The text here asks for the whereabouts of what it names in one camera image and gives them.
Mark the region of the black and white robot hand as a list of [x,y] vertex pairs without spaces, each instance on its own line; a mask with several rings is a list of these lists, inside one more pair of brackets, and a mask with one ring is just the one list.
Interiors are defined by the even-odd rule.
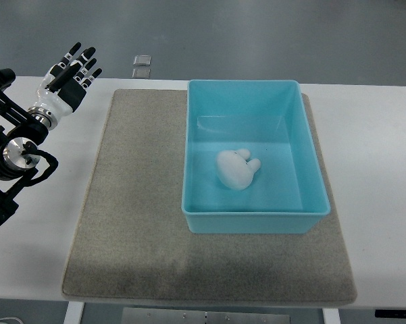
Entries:
[[37,101],[28,110],[31,115],[54,124],[80,106],[88,88],[102,73],[101,68],[95,67],[96,49],[80,48],[81,43],[77,42],[46,73],[37,89]]

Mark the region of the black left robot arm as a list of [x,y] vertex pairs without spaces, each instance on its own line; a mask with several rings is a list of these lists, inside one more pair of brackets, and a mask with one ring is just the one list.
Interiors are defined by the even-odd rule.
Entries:
[[0,70],[0,116],[14,125],[8,133],[0,126],[0,180],[15,182],[7,191],[0,189],[0,226],[17,211],[15,197],[58,167],[53,155],[39,149],[49,133],[47,127],[4,94],[15,79],[13,70]]

